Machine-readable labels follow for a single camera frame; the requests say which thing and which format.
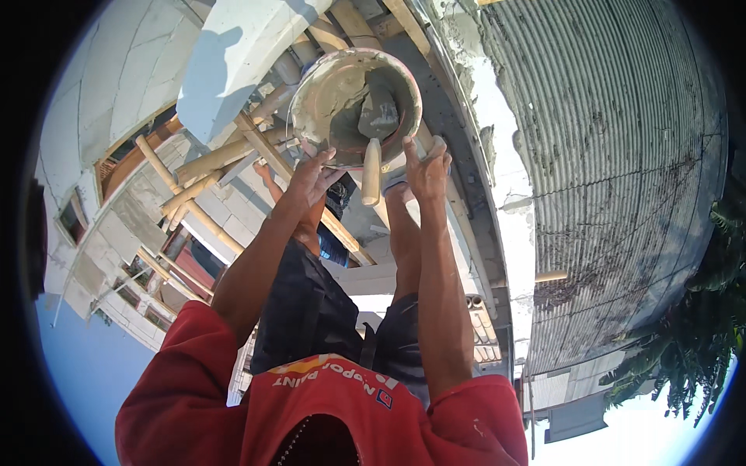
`red t-shirt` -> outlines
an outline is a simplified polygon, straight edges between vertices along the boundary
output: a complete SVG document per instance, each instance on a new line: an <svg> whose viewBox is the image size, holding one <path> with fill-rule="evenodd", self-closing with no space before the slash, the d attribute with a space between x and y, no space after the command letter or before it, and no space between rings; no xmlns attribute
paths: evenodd
<svg viewBox="0 0 746 466"><path fill-rule="evenodd" d="M184 305L116 417L127 465L268 465L306 416L345 423L361 465L527 465L515 392L502 376L439 395L427 413L396 380L337 356L311 356L253 378L225 405L236 337L208 306Z"/></svg>

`worker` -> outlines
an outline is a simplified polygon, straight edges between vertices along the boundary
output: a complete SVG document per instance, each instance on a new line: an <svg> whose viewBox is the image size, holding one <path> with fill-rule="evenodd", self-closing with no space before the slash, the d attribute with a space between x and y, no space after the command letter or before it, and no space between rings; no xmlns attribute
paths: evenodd
<svg viewBox="0 0 746 466"><path fill-rule="evenodd" d="M385 184L396 262L376 332L319 261L319 203L341 171L329 149L298 165L212 306L184 304L116 418L128 465L527 465L503 376L472 378L474 344L445 212L451 156L404 137L406 176ZM416 199L421 228L407 212ZM236 351L260 321L240 404Z"/></svg>
<svg viewBox="0 0 746 466"><path fill-rule="evenodd" d="M272 178L272 173L269 171L269 165L257 160L254 162L253 167L254 171L259 175L262 181L264 181L264 184L266 184L272 200L277 203L282 197L283 190ZM330 196L327 195L328 193L331 193L335 199L330 199ZM322 196L322 199L316 203L314 206L315 208L312 209L309 214L310 221L318 225L316 235L319 238L319 256L346 268L357 267L358 264L354 260L350 260L350 254L347 251L347 248L345 248L342 242L320 221L325 206L329 207L329 212L331 212L337 220L342 220L342 211L349 202L350 194L351 190L348 188L348 184L342 183L342 180L340 179L329 187L327 192Z"/></svg>

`sky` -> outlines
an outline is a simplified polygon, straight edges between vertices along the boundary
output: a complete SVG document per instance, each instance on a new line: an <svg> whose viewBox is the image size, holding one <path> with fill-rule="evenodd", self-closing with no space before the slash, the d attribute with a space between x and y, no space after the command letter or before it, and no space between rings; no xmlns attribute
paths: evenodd
<svg viewBox="0 0 746 466"><path fill-rule="evenodd" d="M116 413L154 353L116 323L107 327L93 316L86 324L64 302L57 327L52 329L56 305L56 297L42 296L37 301L42 346L51 377L90 448L101 463L116 466ZM729 381L734 366L735 363L731 365ZM711 416L705 415L697 429L692 428L694 415L686 421L673 415L664 418L667 392L664 389L656 402L650 400L650 395L627 400L621 408L606 413L606 429L552 444L543 443L548 422L540 422L536 426L536 459L532 466L678 465L704 432ZM530 429L526 440L530 455Z"/></svg>

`foliage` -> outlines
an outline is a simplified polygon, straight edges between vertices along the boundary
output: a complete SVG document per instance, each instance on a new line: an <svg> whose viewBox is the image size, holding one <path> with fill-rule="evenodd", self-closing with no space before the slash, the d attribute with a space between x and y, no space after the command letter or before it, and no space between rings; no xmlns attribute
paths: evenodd
<svg viewBox="0 0 746 466"><path fill-rule="evenodd" d="M111 327L111 323L113 322L111 317L109 317L106 312L102 311L100 307L93 313L93 315L97 315L104 321L104 324L106 324L107 327Z"/></svg>
<svg viewBox="0 0 746 466"><path fill-rule="evenodd" d="M686 419L697 387L703 402L695 419L712 414L731 356L738 357L746 331L746 234L744 221L723 201L712 204L717 227L699 271L686 282L683 299L652 326L619 335L615 341L645 339L640 351L599 379L613 383L605 395L606 408L620 406L635 395L645 380L655 379L652 399L669 384L668 411Z"/></svg>

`shirt logo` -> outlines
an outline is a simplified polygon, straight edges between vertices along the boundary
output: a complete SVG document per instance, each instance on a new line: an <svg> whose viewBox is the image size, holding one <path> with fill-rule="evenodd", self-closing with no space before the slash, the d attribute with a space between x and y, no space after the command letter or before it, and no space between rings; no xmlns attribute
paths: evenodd
<svg viewBox="0 0 746 466"><path fill-rule="evenodd" d="M391 395L386 393L382 388L378 389L378 394L376 395L375 400L391 411L391 405L394 403L394 400L391 398Z"/></svg>

